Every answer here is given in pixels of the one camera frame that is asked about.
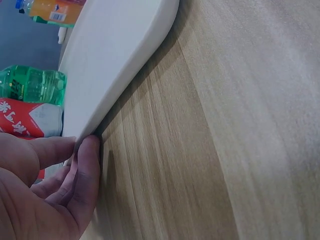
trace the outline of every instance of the wood grain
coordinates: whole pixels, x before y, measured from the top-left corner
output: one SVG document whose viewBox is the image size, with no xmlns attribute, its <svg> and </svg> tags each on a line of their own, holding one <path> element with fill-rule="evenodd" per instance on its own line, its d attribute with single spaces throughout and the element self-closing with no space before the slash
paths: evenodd
<svg viewBox="0 0 320 240">
<path fill-rule="evenodd" d="M 101 123 L 83 239 L 318 239 L 320 2 L 181 0 Z"/>
</svg>

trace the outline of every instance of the blue bottle cap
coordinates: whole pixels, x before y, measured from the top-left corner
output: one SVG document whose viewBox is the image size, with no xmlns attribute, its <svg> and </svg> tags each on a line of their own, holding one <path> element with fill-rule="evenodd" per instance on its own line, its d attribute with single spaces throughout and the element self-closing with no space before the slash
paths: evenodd
<svg viewBox="0 0 320 240">
<path fill-rule="evenodd" d="M 16 9 L 20 9 L 21 6 L 22 6 L 22 3 L 23 3 L 23 0 L 16 0 L 15 8 L 16 8 Z"/>
</svg>

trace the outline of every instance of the red and white bag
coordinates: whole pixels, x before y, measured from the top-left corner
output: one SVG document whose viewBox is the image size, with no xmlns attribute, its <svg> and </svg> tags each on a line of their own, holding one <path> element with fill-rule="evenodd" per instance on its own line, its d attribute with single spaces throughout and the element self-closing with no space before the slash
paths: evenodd
<svg viewBox="0 0 320 240">
<path fill-rule="evenodd" d="M 27 103 L 0 97 L 0 132 L 18 137 L 58 137 L 63 109 L 48 103 Z"/>
</svg>

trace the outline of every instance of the green plastic bottle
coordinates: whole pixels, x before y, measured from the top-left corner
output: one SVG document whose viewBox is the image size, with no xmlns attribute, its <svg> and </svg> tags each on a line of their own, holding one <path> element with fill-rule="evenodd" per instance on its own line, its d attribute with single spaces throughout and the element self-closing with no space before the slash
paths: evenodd
<svg viewBox="0 0 320 240">
<path fill-rule="evenodd" d="M 55 70 L 39 70 L 14 65 L 0 71 L 0 97 L 26 103 L 48 103 L 61 106 L 64 102 L 67 77 Z"/>
</svg>

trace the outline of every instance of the hand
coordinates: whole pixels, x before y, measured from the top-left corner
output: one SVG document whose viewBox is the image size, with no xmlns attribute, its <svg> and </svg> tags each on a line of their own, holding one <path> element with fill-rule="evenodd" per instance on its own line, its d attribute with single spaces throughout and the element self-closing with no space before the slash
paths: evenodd
<svg viewBox="0 0 320 240">
<path fill-rule="evenodd" d="M 71 166 L 32 185 L 40 169 L 69 159 L 74 146 L 74 138 L 0 133 L 0 239 L 80 239 L 98 197 L 99 140 L 87 137 Z"/>
</svg>

